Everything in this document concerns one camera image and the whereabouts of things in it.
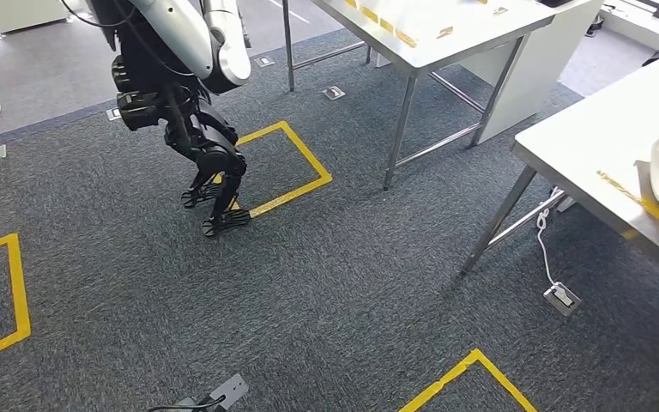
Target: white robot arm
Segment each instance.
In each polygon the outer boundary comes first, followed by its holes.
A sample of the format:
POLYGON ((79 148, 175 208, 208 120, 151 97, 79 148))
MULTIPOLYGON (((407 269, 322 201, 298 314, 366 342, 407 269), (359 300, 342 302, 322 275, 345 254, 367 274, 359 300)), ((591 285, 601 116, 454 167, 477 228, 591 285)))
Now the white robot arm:
MULTIPOLYGON (((122 21, 132 7, 137 8, 168 49, 209 89, 209 78, 225 77, 234 87, 249 79, 251 63, 236 0, 208 0, 204 16, 189 0, 88 0, 88 5, 101 23, 122 21)), ((113 50, 115 31, 106 29, 113 50)))

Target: white cable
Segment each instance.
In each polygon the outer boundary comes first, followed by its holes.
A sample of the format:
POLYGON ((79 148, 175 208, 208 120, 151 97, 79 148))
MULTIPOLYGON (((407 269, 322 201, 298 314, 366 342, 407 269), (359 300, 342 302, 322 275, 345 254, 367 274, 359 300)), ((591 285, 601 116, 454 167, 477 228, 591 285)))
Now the white cable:
POLYGON ((541 252, 544 254, 544 269, 547 271, 547 279, 549 282, 554 285, 554 280, 552 275, 549 274, 549 262, 547 261, 547 248, 544 247, 544 242, 541 240, 541 233, 544 232, 544 229, 547 228, 547 216, 549 216, 549 209, 544 209, 536 218, 536 226, 539 228, 539 233, 536 235, 537 240, 539 240, 539 245, 541 246, 541 252))

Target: table top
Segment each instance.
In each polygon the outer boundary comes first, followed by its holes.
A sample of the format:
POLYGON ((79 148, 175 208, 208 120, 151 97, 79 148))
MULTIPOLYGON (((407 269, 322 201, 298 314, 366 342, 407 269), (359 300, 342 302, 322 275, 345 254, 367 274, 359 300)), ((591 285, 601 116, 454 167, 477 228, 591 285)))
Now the table top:
POLYGON ((656 61, 519 133, 512 151, 659 262, 646 163, 658 138, 656 61))
POLYGON ((544 27, 534 0, 312 0, 402 70, 425 74, 544 27))

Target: cable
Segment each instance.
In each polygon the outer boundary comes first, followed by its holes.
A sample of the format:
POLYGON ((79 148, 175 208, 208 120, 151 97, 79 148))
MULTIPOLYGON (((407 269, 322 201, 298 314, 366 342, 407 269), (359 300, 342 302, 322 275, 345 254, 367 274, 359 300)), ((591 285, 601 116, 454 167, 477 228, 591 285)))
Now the cable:
POLYGON ((124 25, 124 24, 125 24, 130 18, 132 18, 132 16, 135 14, 135 10, 137 10, 137 7, 135 7, 135 5, 133 5, 133 6, 132 6, 132 10, 130 11, 130 14, 127 15, 127 16, 123 15, 124 19, 123 19, 121 22, 114 23, 114 24, 99 24, 99 23, 95 23, 94 21, 89 21, 89 20, 87 20, 87 19, 83 19, 81 16, 79 16, 79 15, 78 15, 78 14, 77 14, 77 13, 71 8, 71 7, 67 4, 66 0, 61 0, 61 1, 62 1, 62 4, 64 5, 64 7, 67 8, 67 11, 69 11, 69 13, 70 13, 71 15, 73 15, 74 17, 76 17, 79 21, 85 22, 85 23, 87 23, 87 24, 90 25, 90 26, 101 27, 101 28, 114 28, 114 27, 122 26, 122 25, 124 25))
POLYGON ((153 408, 148 409, 147 412, 155 412, 156 410, 201 410, 215 406, 226 399, 226 395, 221 395, 218 399, 205 403, 203 405, 167 405, 167 406, 154 406, 153 408))
POLYGON ((168 66, 166 62, 164 62, 153 50, 150 45, 148 45, 148 42, 145 41, 145 39, 142 38, 140 35, 140 32, 137 31, 137 27, 135 27, 134 24, 132 24, 132 20, 130 20, 127 16, 125 16, 124 10, 122 7, 120 7, 118 0, 114 0, 115 2, 115 7, 119 10, 120 14, 125 17, 125 21, 127 22, 127 26, 130 28, 130 31, 135 35, 135 38, 137 39, 138 43, 142 45, 142 48, 145 49, 146 52, 150 55, 150 57, 154 58, 156 62, 158 62, 161 66, 163 66, 166 70, 170 71, 174 75, 178 76, 184 76, 184 77, 193 77, 195 76, 194 74, 190 73, 181 73, 172 67, 168 66))
POLYGON ((541 252, 544 255, 544 269, 547 271, 547 279, 549 282, 554 285, 554 280, 552 275, 549 274, 549 261, 547 260, 547 248, 544 247, 544 242, 541 240, 541 233, 544 232, 544 229, 547 228, 547 216, 549 216, 549 209, 544 209, 536 218, 536 226, 539 228, 539 233, 536 235, 537 240, 539 240, 539 245, 541 246, 541 252))

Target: black cable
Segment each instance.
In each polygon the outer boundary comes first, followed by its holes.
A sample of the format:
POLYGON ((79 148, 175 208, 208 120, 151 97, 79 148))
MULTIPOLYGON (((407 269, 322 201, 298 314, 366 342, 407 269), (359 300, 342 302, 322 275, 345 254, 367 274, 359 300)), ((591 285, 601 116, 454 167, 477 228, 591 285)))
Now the black cable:
POLYGON ((184 77, 193 77, 193 76, 195 76, 195 75, 192 74, 192 73, 181 73, 181 72, 179 72, 179 71, 173 69, 172 67, 168 66, 167 63, 164 62, 164 61, 163 61, 163 60, 162 60, 162 59, 161 59, 161 58, 155 53, 155 51, 153 51, 153 48, 150 47, 150 45, 148 45, 148 42, 146 42, 145 39, 142 38, 142 36, 140 35, 140 32, 137 31, 137 27, 135 27, 135 25, 132 24, 132 20, 131 20, 130 18, 128 18, 128 16, 125 16, 124 10, 123 10, 122 7, 120 7, 120 5, 119 5, 119 3, 118 3, 118 0, 114 0, 114 2, 115 2, 115 7, 117 7, 117 9, 119 10, 120 14, 121 14, 123 17, 125 17, 125 21, 127 22, 127 26, 130 28, 130 31, 135 35, 135 38, 137 39, 138 43, 140 43, 140 44, 142 45, 142 48, 145 49, 146 52, 148 52, 148 54, 150 55, 150 57, 152 57, 153 59, 155 59, 156 62, 158 62, 161 66, 163 66, 166 70, 170 71, 170 72, 173 73, 174 75, 184 76, 184 77))
POLYGON ((167 405, 167 406, 155 406, 153 408, 148 409, 147 412, 155 412, 156 410, 181 410, 181 409, 188 409, 188 410, 201 410, 201 409, 206 409, 210 408, 212 406, 215 406, 221 402, 223 402, 226 399, 226 395, 221 395, 218 399, 211 401, 209 403, 205 403, 203 405, 167 405))
POLYGON ((135 7, 135 5, 133 5, 133 6, 132 6, 132 10, 130 11, 130 14, 127 15, 127 16, 123 16, 124 19, 123 19, 121 22, 114 23, 114 24, 99 24, 99 23, 95 23, 94 21, 89 21, 89 20, 87 20, 87 19, 83 19, 83 18, 81 18, 81 17, 80 17, 77 13, 75 13, 75 11, 74 11, 74 10, 73 10, 73 9, 67 4, 66 0, 62 0, 62 4, 64 5, 64 7, 67 8, 67 11, 69 11, 70 14, 72 14, 74 17, 76 17, 76 18, 79 19, 80 21, 85 22, 85 23, 87 23, 87 24, 90 25, 90 26, 101 27, 101 28, 114 28, 114 27, 122 26, 122 25, 124 25, 124 24, 125 24, 125 23, 126 23, 131 17, 132 17, 132 15, 135 14, 135 10, 137 10, 137 7, 135 7))

